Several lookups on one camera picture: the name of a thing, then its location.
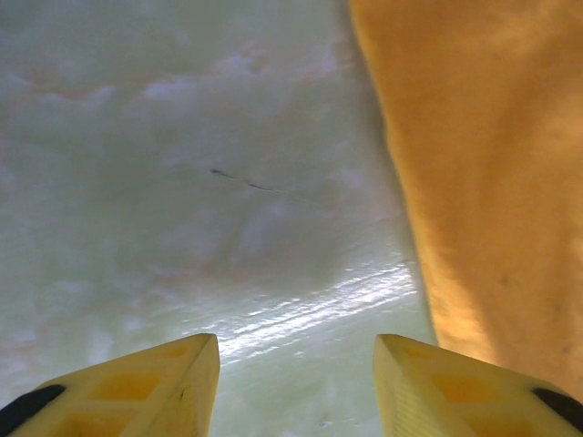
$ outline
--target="glossy floor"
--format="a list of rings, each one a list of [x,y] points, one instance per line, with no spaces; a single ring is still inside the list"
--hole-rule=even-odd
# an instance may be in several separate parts
[[[213,436],[381,435],[433,341],[343,2],[0,4],[0,404],[219,335]]]

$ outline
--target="dark scratch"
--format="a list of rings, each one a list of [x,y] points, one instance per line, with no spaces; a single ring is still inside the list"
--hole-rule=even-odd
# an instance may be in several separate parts
[[[236,178],[236,177],[234,177],[234,176],[232,176],[232,175],[230,175],[228,173],[225,173],[224,171],[219,170],[217,168],[212,168],[210,170],[210,173],[212,173],[213,175],[223,176],[224,178],[228,178],[230,180],[234,180],[234,181],[240,182],[241,184],[243,184],[243,185],[245,185],[246,187],[249,187],[249,188],[256,188],[256,189],[260,189],[262,191],[267,191],[267,192],[270,192],[270,193],[282,194],[283,196],[286,196],[287,198],[292,198],[292,199],[298,200],[300,202],[307,203],[307,204],[312,205],[313,207],[316,207],[316,208],[325,209],[323,207],[323,205],[320,205],[319,203],[313,202],[313,201],[311,201],[311,200],[309,200],[307,198],[299,198],[297,196],[293,196],[290,193],[286,193],[285,191],[279,191],[278,189],[265,188],[265,187],[262,187],[261,185],[257,185],[255,183],[253,183],[252,181],[250,181],[248,179]]]

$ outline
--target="orange fabric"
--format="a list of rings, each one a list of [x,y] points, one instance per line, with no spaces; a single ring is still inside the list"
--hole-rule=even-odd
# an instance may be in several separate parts
[[[583,1],[351,3],[440,345],[583,400]]]

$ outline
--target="orange cloth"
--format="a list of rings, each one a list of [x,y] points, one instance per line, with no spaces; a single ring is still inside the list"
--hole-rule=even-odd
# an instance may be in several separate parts
[[[583,401],[583,1],[351,3],[440,345]]]

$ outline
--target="black rubber tip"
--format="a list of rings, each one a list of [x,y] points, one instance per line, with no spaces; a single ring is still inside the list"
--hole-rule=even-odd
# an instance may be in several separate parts
[[[575,429],[583,434],[583,404],[566,394],[557,393],[549,389],[535,388],[535,395],[544,402],[548,408],[569,422]]]
[[[23,394],[0,410],[0,437],[7,437],[33,418],[65,391],[63,385],[49,385]]]

